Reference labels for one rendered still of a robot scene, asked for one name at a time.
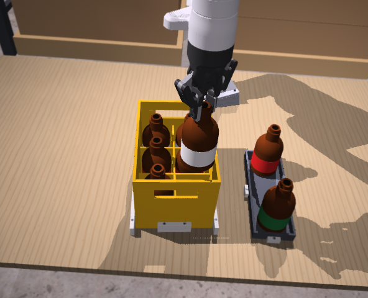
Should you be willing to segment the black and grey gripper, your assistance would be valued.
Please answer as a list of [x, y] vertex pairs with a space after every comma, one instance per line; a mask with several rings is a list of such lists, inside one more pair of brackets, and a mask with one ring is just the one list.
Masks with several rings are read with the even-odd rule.
[[190, 65], [187, 76], [182, 80], [176, 79], [174, 85], [181, 101], [190, 107], [189, 115], [195, 121], [201, 120], [204, 96], [205, 101], [211, 104], [212, 113], [215, 112], [218, 96], [222, 90], [227, 89], [238, 64], [232, 58], [233, 49], [234, 45], [223, 51], [206, 51], [196, 48], [188, 40], [187, 56]]

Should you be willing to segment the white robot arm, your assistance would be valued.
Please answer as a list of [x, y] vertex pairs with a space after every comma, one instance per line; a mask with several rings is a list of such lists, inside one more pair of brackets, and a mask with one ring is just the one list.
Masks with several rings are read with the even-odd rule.
[[196, 48], [218, 52], [234, 45], [240, 0], [190, 0], [190, 6], [166, 13], [163, 26], [188, 30]]

